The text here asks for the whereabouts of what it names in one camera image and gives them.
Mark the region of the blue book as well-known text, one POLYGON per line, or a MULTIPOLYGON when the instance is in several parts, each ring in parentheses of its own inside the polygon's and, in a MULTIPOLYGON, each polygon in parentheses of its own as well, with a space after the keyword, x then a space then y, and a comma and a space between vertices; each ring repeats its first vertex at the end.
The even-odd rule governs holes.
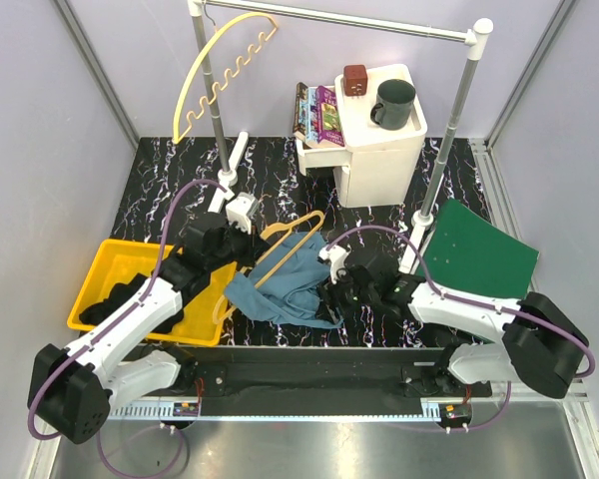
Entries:
POLYGON ((303 114, 304 142, 310 148, 318 147, 318 134, 316 129, 316 99, 315 87, 309 87, 303 82, 299 83, 301 107, 303 114))

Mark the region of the white side cabinet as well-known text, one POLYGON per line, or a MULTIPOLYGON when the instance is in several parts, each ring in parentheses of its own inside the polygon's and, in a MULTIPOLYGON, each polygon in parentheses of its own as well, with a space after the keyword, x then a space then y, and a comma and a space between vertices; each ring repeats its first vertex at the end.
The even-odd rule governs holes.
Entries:
POLYGON ((344 140, 342 147, 308 149, 302 141, 297 141, 299 171, 304 175, 309 169, 331 168, 338 201, 345 208, 401 204, 427 133, 418 100, 413 103, 407 124, 397 131, 383 129, 370 119, 382 82, 412 81, 406 65, 370 68, 367 77, 366 94, 360 97, 343 93, 343 75, 334 79, 344 140))

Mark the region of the aluminium frame rail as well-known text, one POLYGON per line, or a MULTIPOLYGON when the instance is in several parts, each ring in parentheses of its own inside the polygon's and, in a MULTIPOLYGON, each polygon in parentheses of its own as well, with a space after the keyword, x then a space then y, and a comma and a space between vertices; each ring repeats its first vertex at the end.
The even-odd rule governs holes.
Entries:
POLYGON ((431 417, 443 420, 439 403, 449 401, 454 407, 465 407, 473 398, 489 397, 488 382, 476 395, 464 397, 407 397, 384 389, 301 389, 299 391, 242 391, 229 397, 205 398, 201 391, 181 395, 167 389, 154 390, 113 410, 109 417, 158 418, 166 422, 191 422, 197 417, 210 420, 292 420, 317 421, 361 420, 401 421, 431 417))

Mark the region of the green folder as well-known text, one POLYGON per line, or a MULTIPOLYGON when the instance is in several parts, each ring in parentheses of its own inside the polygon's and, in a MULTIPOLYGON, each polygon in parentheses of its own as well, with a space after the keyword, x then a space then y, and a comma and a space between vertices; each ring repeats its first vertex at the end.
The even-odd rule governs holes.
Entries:
POLYGON ((423 258, 439 285, 497 298, 523 298, 539 251, 502 232, 457 200, 447 201, 423 258))

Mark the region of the dark green mug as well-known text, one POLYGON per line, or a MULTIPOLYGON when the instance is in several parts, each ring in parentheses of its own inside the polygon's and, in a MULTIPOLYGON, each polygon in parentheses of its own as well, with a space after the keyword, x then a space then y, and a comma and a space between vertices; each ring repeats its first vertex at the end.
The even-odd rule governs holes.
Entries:
POLYGON ((409 82, 390 79, 379 84, 370 120, 377 126, 396 131, 403 128, 412 110, 416 90, 409 82))

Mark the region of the blue tank top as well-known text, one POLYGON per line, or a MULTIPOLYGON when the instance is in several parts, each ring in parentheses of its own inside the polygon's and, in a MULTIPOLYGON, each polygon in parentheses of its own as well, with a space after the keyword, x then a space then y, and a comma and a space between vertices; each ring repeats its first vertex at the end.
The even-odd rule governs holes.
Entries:
POLYGON ((326 246, 321 234, 294 233, 245 275, 238 273, 225 288, 229 302, 253 321, 334 329, 328 313, 317 314, 317 287, 329 277, 318 260, 326 246))

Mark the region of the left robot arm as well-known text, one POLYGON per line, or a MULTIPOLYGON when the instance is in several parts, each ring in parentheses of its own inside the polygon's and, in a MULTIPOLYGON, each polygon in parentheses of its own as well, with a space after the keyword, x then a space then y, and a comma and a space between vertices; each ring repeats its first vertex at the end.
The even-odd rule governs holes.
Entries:
POLYGON ((100 324, 62 348, 47 344, 36 354, 27 399, 30 435, 45 439, 35 424, 42 419, 57 435, 82 444, 113 410, 149 392, 188 393, 196 371, 181 354, 158 349, 132 362, 126 356, 183 312, 216 270, 234 262, 253 265, 270 247, 256 228, 242 230, 214 213, 194 220, 172 248, 161 245, 151 275, 111 305, 100 324))

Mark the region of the dark brown book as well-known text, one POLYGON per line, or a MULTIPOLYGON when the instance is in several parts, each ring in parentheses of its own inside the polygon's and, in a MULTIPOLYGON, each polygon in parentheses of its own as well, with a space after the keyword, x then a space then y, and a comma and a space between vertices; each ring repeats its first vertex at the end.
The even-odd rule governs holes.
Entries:
POLYGON ((304 82, 298 82, 296 87, 293 134, 301 141, 305 140, 306 135, 307 93, 308 86, 304 82))

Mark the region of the black cloth in bin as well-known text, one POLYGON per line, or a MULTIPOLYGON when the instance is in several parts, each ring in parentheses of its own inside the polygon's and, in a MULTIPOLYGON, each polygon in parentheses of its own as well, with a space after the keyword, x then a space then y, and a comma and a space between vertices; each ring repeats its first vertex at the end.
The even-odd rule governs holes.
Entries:
MULTIPOLYGON (((116 282, 112 287, 109 296, 102 301, 93 303, 86 307, 80 314, 79 319, 83 324, 89 324, 97 326, 101 324, 106 318, 113 314, 119 307, 121 307, 126 301, 128 301, 136 292, 139 291, 140 287, 145 283, 148 278, 140 273, 137 273, 129 282, 122 283, 116 282)), ((176 314, 170 316, 158 326, 156 326, 152 332, 160 334, 169 334, 174 326, 180 323, 184 319, 184 312, 178 311, 176 314)))

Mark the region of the brown cube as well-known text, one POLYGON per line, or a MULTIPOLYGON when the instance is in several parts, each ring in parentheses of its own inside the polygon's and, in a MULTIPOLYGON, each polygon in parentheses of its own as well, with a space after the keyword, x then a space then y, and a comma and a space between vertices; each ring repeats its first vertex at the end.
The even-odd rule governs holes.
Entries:
POLYGON ((367 92, 368 77, 362 64, 346 65, 343 67, 342 87, 348 97, 364 96, 367 92))

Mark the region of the purple book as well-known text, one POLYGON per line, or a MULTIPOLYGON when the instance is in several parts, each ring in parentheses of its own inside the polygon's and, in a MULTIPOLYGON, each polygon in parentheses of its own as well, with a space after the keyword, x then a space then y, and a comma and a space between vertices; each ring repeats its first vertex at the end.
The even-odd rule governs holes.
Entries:
POLYGON ((325 86, 318 86, 315 90, 315 96, 318 141, 343 147, 344 140, 335 92, 325 86))

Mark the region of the yellow plastic bin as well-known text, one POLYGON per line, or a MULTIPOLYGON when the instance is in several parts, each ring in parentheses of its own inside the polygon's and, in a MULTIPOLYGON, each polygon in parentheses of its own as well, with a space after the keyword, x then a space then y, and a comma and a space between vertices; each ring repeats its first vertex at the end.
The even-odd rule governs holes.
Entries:
MULTIPOLYGON (((67 319, 73 330, 90 331, 79 314, 88 306, 108 297, 118 282, 127 283, 138 273, 148 276, 157 262, 159 246, 122 239, 104 240, 92 261, 91 267, 74 301, 67 319)), ((216 306, 221 312, 228 309, 228 302, 221 299, 225 287, 233 279, 237 265, 233 262, 211 275, 210 285, 184 308, 183 319, 175 324, 168 334, 151 332, 149 340, 170 341, 193 346, 216 346, 219 344, 223 325, 215 323, 213 313, 216 306)))

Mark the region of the orange-yellow plastic hanger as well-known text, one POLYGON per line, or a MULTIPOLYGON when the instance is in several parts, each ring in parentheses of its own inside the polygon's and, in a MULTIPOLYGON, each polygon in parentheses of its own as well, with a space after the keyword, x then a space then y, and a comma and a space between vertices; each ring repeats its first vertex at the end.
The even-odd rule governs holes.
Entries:
POLYGON ((253 321, 276 325, 321 327, 317 286, 328 277, 318 260, 326 242, 320 233, 324 213, 313 211, 288 224, 264 231, 266 238, 281 234, 249 272, 239 271, 226 286, 213 310, 220 323, 238 310, 253 321))

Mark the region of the white clothes rack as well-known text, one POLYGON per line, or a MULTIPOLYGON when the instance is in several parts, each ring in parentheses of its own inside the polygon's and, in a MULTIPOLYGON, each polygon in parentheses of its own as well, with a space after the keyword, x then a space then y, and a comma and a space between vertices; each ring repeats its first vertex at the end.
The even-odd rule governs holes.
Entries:
MULTIPOLYGON (((242 15, 217 29, 212 37, 207 37, 202 19, 203 2, 188 4, 199 55, 176 104, 173 117, 173 140, 176 143, 190 132, 194 121, 210 112, 218 145, 220 148, 226 145, 218 95, 277 33, 277 15, 444 39, 467 46, 466 63, 430 182, 421 207, 412 217, 410 240, 413 248, 404 253, 399 266, 403 272, 414 270, 415 255, 433 223, 432 207, 443 180, 449 150, 476 68, 494 29, 493 22, 482 18, 467 31, 458 32, 254 1, 230 1, 227 5, 241 9, 242 15), (209 60, 211 50, 231 28, 253 18, 266 19, 271 23, 270 29, 260 32, 257 43, 248 46, 247 54, 238 57, 234 66, 226 69, 223 81, 215 81, 209 60)), ((299 168, 301 171, 332 168, 343 206, 384 206, 403 201, 427 131, 411 81, 408 68, 401 64, 370 69, 350 65, 331 86, 298 86, 295 129, 299 168)))

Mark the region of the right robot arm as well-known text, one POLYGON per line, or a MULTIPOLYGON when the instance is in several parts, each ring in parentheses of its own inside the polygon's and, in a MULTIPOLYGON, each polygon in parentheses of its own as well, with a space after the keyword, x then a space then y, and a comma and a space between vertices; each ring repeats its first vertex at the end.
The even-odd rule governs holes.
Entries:
POLYGON ((488 298, 431 284, 425 277, 365 266, 341 268, 317 288, 333 317, 361 305, 393 319, 444 325, 482 339, 446 348, 433 383, 455 395, 480 381, 520 380, 553 399, 566 396, 589 344, 585 335, 546 295, 488 298))

